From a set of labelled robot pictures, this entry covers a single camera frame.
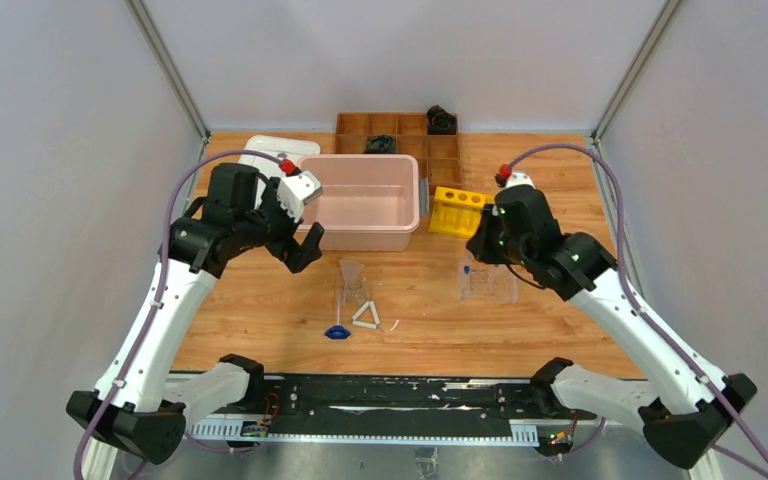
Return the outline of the glass funnel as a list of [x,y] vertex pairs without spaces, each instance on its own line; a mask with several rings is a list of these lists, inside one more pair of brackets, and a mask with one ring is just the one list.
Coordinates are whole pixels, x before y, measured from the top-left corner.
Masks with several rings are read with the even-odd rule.
[[343,284],[348,290],[362,289],[364,286],[365,266],[359,262],[341,259],[338,261]]

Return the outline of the small glass beaker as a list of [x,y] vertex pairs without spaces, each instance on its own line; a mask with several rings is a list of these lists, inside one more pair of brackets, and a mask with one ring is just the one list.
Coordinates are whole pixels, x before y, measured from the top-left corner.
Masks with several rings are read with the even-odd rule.
[[345,284],[345,301],[347,305],[362,307],[367,301],[367,289],[363,278],[355,278]]

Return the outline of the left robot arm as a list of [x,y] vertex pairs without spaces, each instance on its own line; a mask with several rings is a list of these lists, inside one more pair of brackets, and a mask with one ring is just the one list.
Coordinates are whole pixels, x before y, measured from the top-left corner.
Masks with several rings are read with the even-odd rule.
[[74,392],[67,413],[95,440],[159,465],[195,423],[234,405],[258,411],[266,400],[263,366],[236,355],[171,387],[167,376],[194,315],[228,263],[266,249],[298,273],[322,253],[323,227],[295,237],[305,208],[321,196],[314,174],[288,160],[275,176],[242,163],[216,166],[205,196],[166,224],[152,284],[131,330],[90,391]]

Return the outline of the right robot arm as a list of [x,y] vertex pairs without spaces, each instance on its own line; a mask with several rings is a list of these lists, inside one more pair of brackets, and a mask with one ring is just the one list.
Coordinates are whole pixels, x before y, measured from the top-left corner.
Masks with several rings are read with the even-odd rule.
[[556,357],[531,378],[540,415],[593,413],[642,434],[661,458],[689,470],[756,395],[748,376],[725,374],[649,310],[595,237],[562,232],[538,189],[523,184],[499,192],[483,206],[467,249],[481,263],[524,268],[597,322],[645,376],[621,380]]

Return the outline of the yellow test tube rack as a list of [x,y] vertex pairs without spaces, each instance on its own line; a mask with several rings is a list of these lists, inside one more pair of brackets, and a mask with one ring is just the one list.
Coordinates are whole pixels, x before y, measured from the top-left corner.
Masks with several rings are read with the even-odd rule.
[[492,202],[487,194],[438,186],[432,199],[428,231],[471,238],[479,227],[483,207]]

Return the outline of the white plastic lid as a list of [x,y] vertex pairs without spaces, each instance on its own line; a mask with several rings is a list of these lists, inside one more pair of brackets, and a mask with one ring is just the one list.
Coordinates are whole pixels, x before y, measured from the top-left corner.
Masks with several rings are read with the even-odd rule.
[[275,163],[259,156],[241,155],[239,157],[238,162],[240,164],[257,168],[267,178],[283,176],[279,164],[285,159],[288,159],[293,164],[297,165],[302,157],[318,155],[321,153],[320,145],[313,141],[287,139],[267,135],[255,135],[251,137],[245,144],[244,149],[267,154],[279,160],[278,163]]

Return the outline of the blue round cap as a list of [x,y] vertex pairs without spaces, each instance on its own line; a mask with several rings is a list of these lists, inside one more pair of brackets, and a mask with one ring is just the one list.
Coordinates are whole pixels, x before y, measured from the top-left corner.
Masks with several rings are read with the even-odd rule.
[[351,332],[342,325],[333,325],[325,331],[324,335],[331,340],[345,340],[351,336]]

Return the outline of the pink plastic bin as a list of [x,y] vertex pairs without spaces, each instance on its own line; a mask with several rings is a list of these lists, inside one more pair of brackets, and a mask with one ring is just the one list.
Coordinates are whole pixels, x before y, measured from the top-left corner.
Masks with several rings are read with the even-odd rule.
[[409,155],[306,156],[298,166],[313,173],[322,195],[305,207],[298,234],[317,222],[323,251],[401,252],[420,223],[418,160]]

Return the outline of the white clay triangle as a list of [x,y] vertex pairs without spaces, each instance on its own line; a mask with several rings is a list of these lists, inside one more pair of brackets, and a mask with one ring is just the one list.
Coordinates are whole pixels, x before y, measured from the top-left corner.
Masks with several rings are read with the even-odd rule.
[[378,330],[381,321],[375,302],[368,300],[360,306],[351,316],[351,324],[359,328]]

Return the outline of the wooden compartment tray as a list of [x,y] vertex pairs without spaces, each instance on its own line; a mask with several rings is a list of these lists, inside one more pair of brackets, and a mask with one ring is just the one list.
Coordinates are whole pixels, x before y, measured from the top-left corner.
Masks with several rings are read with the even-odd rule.
[[341,112],[336,120],[335,152],[364,154],[369,136],[394,136],[398,147],[395,154],[414,157],[420,177],[430,188],[462,187],[459,134],[428,135],[426,122],[426,114],[421,112]]

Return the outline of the black object behind tray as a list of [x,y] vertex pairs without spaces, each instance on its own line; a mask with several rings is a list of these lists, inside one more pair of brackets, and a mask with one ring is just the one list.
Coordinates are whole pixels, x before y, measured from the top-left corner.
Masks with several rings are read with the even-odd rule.
[[434,105],[426,111],[426,120],[428,135],[456,135],[458,132],[457,116],[440,105]]

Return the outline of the black object in tray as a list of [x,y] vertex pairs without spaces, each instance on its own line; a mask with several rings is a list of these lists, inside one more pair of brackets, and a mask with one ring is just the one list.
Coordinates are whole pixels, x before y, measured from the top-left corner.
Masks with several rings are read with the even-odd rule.
[[398,150],[397,140],[390,135],[369,136],[366,139],[364,154],[389,155]]

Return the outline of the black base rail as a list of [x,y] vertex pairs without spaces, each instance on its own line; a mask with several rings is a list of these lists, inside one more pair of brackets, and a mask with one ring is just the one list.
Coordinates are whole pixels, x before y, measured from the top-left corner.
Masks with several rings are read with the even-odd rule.
[[273,374],[256,404],[191,427],[200,440],[538,446],[594,425],[553,406],[526,378]]

